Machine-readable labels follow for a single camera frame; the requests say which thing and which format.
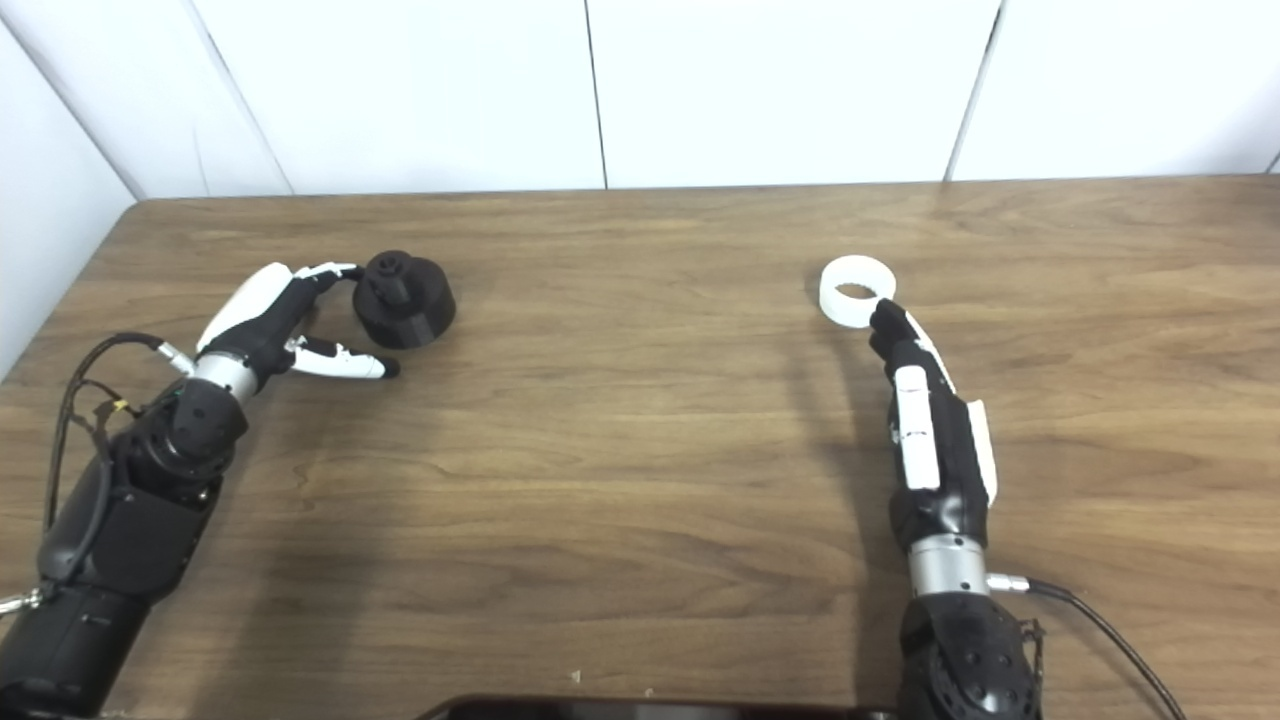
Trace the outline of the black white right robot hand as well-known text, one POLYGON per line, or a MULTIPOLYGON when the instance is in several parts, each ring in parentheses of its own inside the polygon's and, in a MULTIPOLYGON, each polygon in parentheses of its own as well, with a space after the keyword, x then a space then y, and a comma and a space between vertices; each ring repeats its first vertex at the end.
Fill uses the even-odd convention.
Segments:
POLYGON ((984 409, 960 396, 931 337, 890 299, 870 315, 869 346, 892 388, 888 429, 899 484, 890 527, 897 547, 961 536, 987 548, 998 482, 984 409))

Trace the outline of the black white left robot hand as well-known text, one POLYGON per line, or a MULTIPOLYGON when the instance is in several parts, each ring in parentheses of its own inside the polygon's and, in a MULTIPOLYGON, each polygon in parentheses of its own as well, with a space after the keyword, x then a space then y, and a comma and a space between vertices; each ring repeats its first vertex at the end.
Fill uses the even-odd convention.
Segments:
POLYGON ((288 372, 356 380, 399 375, 401 365, 393 357, 353 351, 297 331, 321 295, 362 274, 353 263, 323 263, 297 272, 283 263, 262 266, 206 325, 191 375, 239 401, 288 372))

